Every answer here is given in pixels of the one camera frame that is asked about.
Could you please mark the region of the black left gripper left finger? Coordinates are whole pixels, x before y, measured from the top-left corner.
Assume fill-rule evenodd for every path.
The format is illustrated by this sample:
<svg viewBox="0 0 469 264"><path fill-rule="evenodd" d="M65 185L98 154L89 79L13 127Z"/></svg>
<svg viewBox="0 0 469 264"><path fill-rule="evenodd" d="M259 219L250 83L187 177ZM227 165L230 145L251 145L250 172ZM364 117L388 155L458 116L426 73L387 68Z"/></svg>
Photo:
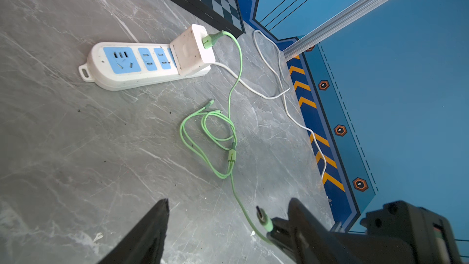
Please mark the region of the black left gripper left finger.
<svg viewBox="0 0 469 264"><path fill-rule="evenodd" d="M169 200L159 200L100 262L159 264L164 251L169 215Z"/></svg>

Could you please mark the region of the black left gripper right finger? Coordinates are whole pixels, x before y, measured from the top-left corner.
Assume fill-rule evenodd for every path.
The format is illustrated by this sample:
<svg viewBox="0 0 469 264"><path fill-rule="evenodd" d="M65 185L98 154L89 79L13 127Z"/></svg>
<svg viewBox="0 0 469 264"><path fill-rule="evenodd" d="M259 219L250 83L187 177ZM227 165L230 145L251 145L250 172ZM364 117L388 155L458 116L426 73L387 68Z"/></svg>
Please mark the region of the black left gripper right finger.
<svg viewBox="0 0 469 264"><path fill-rule="evenodd" d="M352 255L296 198L288 205L288 223L298 264L350 264Z"/></svg>

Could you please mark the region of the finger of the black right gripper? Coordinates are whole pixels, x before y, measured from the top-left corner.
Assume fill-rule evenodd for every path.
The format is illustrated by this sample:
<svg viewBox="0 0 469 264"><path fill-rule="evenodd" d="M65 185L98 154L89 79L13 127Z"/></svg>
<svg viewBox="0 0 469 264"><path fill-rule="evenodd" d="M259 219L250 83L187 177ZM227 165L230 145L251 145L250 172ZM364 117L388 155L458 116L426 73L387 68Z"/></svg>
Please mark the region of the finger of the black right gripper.
<svg viewBox="0 0 469 264"><path fill-rule="evenodd" d="M282 251L291 260L296 262L295 253L293 251L291 235L289 233L289 221L282 218L271 219L273 228L267 233L267 238Z"/></svg>

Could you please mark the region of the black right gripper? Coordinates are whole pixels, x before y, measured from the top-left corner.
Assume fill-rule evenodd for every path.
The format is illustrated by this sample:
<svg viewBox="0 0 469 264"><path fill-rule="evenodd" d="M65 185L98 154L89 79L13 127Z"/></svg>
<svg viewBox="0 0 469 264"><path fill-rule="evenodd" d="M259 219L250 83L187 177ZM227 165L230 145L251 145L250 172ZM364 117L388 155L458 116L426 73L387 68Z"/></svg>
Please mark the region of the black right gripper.
<svg viewBox="0 0 469 264"><path fill-rule="evenodd" d="M364 234L338 233L341 244L363 264L460 264L449 221L402 200L371 211L360 221Z"/></svg>

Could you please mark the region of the white blue power strip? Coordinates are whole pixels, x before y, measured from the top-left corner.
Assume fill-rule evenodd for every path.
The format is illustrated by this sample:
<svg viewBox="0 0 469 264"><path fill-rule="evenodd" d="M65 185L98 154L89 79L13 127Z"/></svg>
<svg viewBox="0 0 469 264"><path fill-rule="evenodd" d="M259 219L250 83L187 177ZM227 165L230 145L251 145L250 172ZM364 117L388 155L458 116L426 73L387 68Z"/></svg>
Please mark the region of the white blue power strip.
<svg viewBox="0 0 469 264"><path fill-rule="evenodd" d="M83 81L110 91L185 79L178 73L169 44L100 42L78 72Z"/></svg>

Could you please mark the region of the white usb charger adapter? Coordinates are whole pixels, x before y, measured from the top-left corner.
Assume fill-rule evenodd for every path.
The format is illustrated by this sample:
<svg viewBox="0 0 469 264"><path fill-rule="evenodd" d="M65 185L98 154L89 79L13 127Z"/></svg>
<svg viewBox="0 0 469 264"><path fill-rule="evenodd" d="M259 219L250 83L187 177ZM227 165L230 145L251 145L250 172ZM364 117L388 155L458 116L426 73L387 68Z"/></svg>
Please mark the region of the white usb charger adapter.
<svg viewBox="0 0 469 264"><path fill-rule="evenodd" d="M192 24L170 43L178 73L183 78L202 77L216 62L212 48L203 46L203 38L208 36L204 26Z"/></svg>

